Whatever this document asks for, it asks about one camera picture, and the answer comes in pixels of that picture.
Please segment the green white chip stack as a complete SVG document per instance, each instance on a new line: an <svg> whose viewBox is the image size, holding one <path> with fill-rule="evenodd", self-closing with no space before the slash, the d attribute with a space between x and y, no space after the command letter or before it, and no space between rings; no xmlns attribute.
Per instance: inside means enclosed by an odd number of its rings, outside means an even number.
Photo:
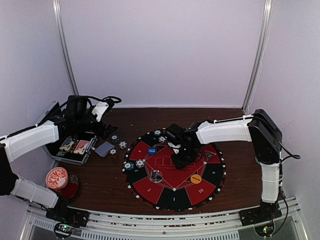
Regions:
<svg viewBox="0 0 320 240"><path fill-rule="evenodd" d="M119 137L117 135L112 135L111 136L111 141L114 142L114 143L117 143L119 141Z"/></svg>

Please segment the white grey chip stack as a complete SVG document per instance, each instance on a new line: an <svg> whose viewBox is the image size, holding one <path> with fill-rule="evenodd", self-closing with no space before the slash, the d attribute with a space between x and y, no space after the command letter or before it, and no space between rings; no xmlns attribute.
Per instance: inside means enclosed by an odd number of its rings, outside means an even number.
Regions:
<svg viewBox="0 0 320 240"><path fill-rule="evenodd" d="M120 149L125 149L128 146L128 143L126 141L120 141L118 146Z"/></svg>

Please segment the white chips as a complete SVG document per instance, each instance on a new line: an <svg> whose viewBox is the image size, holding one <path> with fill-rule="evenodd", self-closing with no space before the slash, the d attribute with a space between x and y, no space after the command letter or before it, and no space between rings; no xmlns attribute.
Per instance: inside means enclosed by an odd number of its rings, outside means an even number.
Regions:
<svg viewBox="0 0 320 240"><path fill-rule="evenodd" d="M158 138L158 141L159 141L160 143L164 143L164 142L166 142L166 138L165 138L164 136L160 136L160 137Z"/></svg>
<svg viewBox="0 0 320 240"><path fill-rule="evenodd" d="M145 161L139 159L139 160L136 161L135 165L136 165L136 167L137 167L138 169L141 169L141 168L143 168L143 167L145 166Z"/></svg>

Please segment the triangular all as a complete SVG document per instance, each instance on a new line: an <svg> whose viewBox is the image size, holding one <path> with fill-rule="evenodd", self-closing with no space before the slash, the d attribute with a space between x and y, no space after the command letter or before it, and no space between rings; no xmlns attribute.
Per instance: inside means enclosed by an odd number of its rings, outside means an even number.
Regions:
<svg viewBox="0 0 320 240"><path fill-rule="evenodd" d="M214 158L217 154L211 151L204 151L206 160L209 161L211 158Z"/></svg>

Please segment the green chips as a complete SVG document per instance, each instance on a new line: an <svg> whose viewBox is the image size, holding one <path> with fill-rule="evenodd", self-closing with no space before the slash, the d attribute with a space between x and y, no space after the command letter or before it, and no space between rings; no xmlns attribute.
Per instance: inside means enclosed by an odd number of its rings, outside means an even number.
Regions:
<svg viewBox="0 0 320 240"><path fill-rule="evenodd" d="M153 131L153 134L154 134L155 136L160 136L160 135L162 134L162 130L156 129L156 130Z"/></svg>
<svg viewBox="0 0 320 240"><path fill-rule="evenodd" d="M123 168L127 171L132 170L135 167L135 165L132 162L126 162L123 165Z"/></svg>

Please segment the blue small blind button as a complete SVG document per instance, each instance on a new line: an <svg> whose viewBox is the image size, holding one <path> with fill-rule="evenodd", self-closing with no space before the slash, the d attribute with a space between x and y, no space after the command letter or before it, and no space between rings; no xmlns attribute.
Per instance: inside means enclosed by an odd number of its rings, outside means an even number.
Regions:
<svg viewBox="0 0 320 240"><path fill-rule="evenodd" d="M157 153L157 151L158 151L158 150L157 150L156 147L149 147L149 148L147 149L147 154L153 156L153 155L155 155L155 154Z"/></svg>

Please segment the orange big blind button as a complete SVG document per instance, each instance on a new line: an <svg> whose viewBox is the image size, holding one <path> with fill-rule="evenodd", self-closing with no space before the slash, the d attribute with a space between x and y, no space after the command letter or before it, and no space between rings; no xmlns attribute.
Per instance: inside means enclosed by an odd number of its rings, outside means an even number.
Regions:
<svg viewBox="0 0 320 240"><path fill-rule="evenodd" d="M202 177L199 174L193 174L190 176L190 181L193 184L199 184L202 181Z"/></svg>

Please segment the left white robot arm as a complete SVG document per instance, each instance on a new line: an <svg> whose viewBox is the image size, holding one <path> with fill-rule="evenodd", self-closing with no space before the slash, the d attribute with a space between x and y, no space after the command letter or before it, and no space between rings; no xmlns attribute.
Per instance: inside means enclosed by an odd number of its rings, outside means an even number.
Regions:
<svg viewBox="0 0 320 240"><path fill-rule="evenodd" d="M15 196L45 208L61 222L72 218L72 211L61 203L53 190L15 173L12 164L46 145L62 143L67 137L91 132L102 139L109 137L116 127L105 124L103 117L116 104L117 96L98 98L90 95L69 95L66 102L57 104L43 118L29 126L0 138L0 194Z"/></svg>

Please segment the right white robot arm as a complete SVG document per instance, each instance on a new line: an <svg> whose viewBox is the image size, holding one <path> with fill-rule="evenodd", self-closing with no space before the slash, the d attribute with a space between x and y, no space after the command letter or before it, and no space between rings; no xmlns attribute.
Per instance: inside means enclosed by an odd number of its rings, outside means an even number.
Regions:
<svg viewBox="0 0 320 240"><path fill-rule="evenodd" d="M283 162L289 158L301 158L283 145L281 130L263 109L237 118L195 122L189 128L173 123L166 128L164 137L174 152L171 159L177 169L194 162L204 145L239 141L252 143L256 161L262 170L261 206L256 210L261 221L268 220L276 212Z"/></svg>

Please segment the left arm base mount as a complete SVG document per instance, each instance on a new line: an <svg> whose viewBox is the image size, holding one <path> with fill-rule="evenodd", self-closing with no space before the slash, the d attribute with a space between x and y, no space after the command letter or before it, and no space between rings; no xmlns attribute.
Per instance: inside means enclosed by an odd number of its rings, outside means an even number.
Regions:
<svg viewBox="0 0 320 240"><path fill-rule="evenodd" d="M45 208L46 217L57 222L66 223L75 227L86 227L90 213L86 210L71 208L68 200L60 197L53 208Z"/></svg>

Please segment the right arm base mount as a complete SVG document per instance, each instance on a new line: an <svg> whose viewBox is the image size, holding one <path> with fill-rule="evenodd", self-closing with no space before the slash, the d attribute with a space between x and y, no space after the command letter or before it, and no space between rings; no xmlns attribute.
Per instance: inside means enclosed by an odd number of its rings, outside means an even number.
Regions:
<svg viewBox="0 0 320 240"><path fill-rule="evenodd" d="M279 218L281 216L282 212L280 209L277 209L272 213L269 209L261 210L260 207L245 209L239 212L240 221L243 227L270 222L274 218Z"/></svg>

